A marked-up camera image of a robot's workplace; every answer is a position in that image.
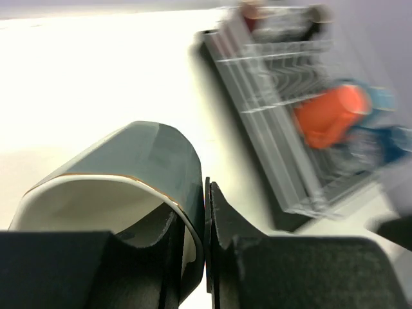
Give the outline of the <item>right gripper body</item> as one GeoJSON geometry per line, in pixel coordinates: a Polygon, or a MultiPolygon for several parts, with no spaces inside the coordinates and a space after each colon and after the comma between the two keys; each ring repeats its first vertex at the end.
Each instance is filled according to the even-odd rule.
{"type": "Polygon", "coordinates": [[[393,212],[373,216],[366,222],[371,238],[388,251],[411,251],[411,213],[393,212]]]}

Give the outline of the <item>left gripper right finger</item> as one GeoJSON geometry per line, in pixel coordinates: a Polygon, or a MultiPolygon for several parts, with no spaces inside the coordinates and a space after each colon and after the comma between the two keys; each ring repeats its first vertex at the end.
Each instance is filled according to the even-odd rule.
{"type": "Polygon", "coordinates": [[[205,182],[207,291],[214,308],[407,308],[395,270],[361,237],[268,236],[205,182]]]}

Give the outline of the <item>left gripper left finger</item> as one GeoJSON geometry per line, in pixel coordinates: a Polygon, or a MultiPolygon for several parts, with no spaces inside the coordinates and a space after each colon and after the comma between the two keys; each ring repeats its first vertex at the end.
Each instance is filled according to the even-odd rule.
{"type": "Polygon", "coordinates": [[[184,225],[170,212],[135,247],[110,232],[2,232],[2,308],[177,308],[184,225]]]}

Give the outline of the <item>dark blue mug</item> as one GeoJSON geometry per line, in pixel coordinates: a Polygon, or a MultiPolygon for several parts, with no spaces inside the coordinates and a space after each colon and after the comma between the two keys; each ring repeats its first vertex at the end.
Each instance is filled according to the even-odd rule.
{"type": "Polygon", "coordinates": [[[358,127],[350,153],[367,169],[393,164],[411,154],[411,129],[404,126],[358,127]]]}

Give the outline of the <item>grey-blue mug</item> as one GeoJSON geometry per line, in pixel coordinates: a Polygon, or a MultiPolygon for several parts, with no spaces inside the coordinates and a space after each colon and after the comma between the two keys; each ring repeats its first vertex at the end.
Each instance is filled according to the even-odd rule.
{"type": "Polygon", "coordinates": [[[181,300],[203,276],[201,163],[174,127],[136,121],[110,133],[26,191],[12,231],[110,230],[136,243],[135,223],[160,207],[185,225],[181,300]]]}

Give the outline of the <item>light blue square mug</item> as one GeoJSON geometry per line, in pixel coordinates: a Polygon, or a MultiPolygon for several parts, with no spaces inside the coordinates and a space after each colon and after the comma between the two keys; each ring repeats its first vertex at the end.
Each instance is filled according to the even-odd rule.
{"type": "Polygon", "coordinates": [[[362,120],[357,122],[357,126],[371,127],[381,117],[395,110],[393,95],[385,88],[370,86],[361,80],[351,78],[337,79],[336,83],[358,86],[367,94],[371,111],[362,120]]]}

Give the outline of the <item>orange mug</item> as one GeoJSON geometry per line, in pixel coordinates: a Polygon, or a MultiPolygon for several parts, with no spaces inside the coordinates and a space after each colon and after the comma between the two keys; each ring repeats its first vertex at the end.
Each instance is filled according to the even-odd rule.
{"type": "Polygon", "coordinates": [[[310,147],[325,149],[370,112],[371,100],[362,87],[341,84],[302,102],[294,109],[294,122],[310,147]]]}

